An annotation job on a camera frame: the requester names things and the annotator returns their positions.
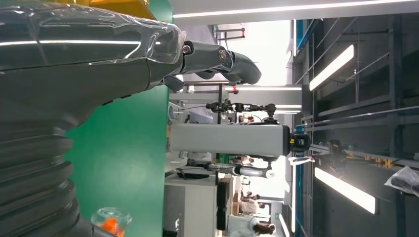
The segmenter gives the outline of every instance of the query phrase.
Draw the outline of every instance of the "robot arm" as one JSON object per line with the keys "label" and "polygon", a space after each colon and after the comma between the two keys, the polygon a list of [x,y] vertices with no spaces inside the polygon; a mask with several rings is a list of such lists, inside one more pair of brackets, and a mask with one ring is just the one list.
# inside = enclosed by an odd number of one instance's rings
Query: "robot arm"
{"label": "robot arm", "polygon": [[275,172],[270,166],[267,168],[256,168],[252,166],[244,166],[239,164],[222,164],[212,163],[208,161],[188,160],[187,166],[202,167],[208,171],[217,171],[220,173],[231,174],[235,176],[249,176],[261,178],[273,178]]}

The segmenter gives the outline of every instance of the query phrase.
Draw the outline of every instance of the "person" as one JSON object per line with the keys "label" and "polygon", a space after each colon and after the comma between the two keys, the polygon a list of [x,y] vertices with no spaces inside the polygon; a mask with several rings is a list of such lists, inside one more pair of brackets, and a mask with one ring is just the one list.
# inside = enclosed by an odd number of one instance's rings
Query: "person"
{"label": "person", "polygon": [[245,214],[245,215],[253,215],[256,214],[258,209],[264,209],[265,204],[258,203],[256,200],[252,198],[242,198],[239,201],[239,209]]}
{"label": "person", "polygon": [[247,196],[246,197],[241,197],[241,199],[259,200],[260,199],[260,195],[259,194],[256,194],[256,195],[252,196],[252,192],[248,191],[247,192]]}
{"label": "person", "polygon": [[241,164],[247,166],[253,166],[254,159],[249,156],[234,157],[231,162],[233,164]]}
{"label": "person", "polygon": [[228,217],[227,237],[257,237],[259,235],[272,235],[275,231],[274,224],[261,224],[256,217]]}

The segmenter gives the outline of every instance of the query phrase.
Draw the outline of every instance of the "yellow connector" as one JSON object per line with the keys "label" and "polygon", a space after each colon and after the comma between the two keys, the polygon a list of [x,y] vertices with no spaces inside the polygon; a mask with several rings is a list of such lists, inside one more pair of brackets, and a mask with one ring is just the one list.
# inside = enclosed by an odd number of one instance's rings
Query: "yellow connector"
{"label": "yellow connector", "polygon": [[393,161],[392,160],[390,160],[390,159],[386,159],[385,160],[385,167],[387,167],[387,168],[391,168],[391,167],[393,167]]}

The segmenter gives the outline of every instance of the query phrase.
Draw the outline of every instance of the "plastic wrap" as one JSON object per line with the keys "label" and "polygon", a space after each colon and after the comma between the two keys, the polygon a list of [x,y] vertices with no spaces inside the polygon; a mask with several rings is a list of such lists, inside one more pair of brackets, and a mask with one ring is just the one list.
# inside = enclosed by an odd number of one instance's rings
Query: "plastic wrap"
{"label": "plastic wrap", "polygon": [[118,237],[124,237],[125,229],[131,221],[132,217],[129,213],[116,207],[101,208],[91,217],[93,224]]}
{"label": "plastic wrap", "polygon": [[41,1],[0,3],[0,35],[0,54],[7,55],[0,70],[139,58],[173,64],[185,38],[173,24]]}
{"label": "plastic wrap", "polygon": [[393,174],[385,185],[419,197],[419,175],[408,166]]}

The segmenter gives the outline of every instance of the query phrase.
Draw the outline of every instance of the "cable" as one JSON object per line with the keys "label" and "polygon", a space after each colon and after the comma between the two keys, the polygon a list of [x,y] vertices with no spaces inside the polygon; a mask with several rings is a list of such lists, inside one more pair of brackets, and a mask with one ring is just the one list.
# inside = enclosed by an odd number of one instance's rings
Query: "cable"
{"label": "cable", "polygon": [[181,110],[190,110],[190,109],[194,109],[194,108],[202,108],[202,107],[206,107],[206,106],[195,106],[195,107],[186,108],[186,109],[181,109]]}
{"label": "cable", "polygon": [[262,122],[262,119],[259,116],[256,116],[256,115],[252,115],[252,116],[258,118]]}

